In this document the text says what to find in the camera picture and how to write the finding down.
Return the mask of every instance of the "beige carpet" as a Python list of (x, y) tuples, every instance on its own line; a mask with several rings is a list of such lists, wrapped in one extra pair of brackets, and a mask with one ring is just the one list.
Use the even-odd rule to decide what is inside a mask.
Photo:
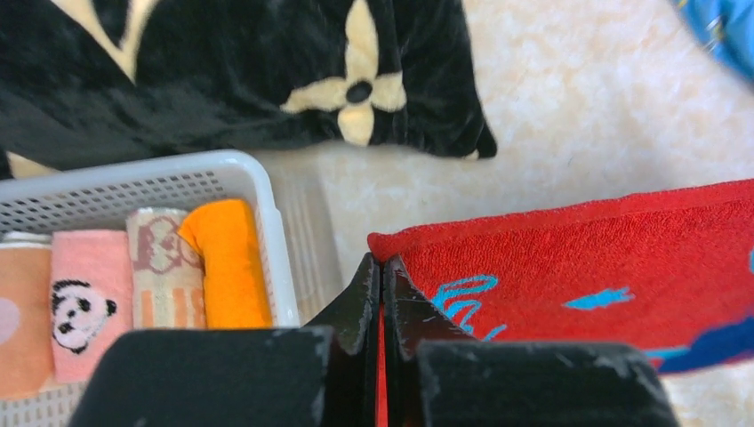
[[(253, 153), (285, 217), (304, 320), (347, 282), (371, 231), (754, 177), (754, 90), (669, 1), (465, 4), (497, 158), (339, 143)], [(754, 364), (665, 385), (685, 426), (754, 425)]]

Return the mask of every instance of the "red towel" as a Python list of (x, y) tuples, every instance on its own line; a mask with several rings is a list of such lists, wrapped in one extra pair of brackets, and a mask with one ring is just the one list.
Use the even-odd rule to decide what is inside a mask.
[(427, 298), (479, 339), (627, 342), (659, 366), (692, 356), (710, 330), (741, 336), (754, 315), (754, 180), (373, 233), (368, 243), (381, 262), (399, 254)]

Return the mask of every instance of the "pink towel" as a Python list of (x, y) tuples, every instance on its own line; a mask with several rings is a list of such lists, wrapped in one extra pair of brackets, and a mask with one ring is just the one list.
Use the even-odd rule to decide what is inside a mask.
[(125, 231), (52, 235), (55, 378), (89, 378), (108, 347), (132, 329), (132, 273)]

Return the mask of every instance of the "rolled towel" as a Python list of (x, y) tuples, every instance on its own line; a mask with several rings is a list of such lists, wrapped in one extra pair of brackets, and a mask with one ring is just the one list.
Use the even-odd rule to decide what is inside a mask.
[(205, 310), (210, 329), (272, 326), (252, 210), (239, 199), (198, 207), (178, 234), (205, 263)]
[(134, 328), (206, 328), (202, 260), (178, 236), (187, 214), (149, 207), (126, 220)]
[(86, 380), (132, 329), (132, 273), (125, 231), (52, 235), (52, 355), (60, 383)]
[(8, 233), (0, 242), (0, 399), (34, 396), (52, 377), (49, 240)]

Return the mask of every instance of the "panda face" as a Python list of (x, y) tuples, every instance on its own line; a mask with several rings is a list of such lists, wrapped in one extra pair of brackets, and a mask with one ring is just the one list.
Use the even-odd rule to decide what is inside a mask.
[(115, 314), (117, 305), (81, 280), (59, 280), (52, 285), (52, 337), (80, 354)]

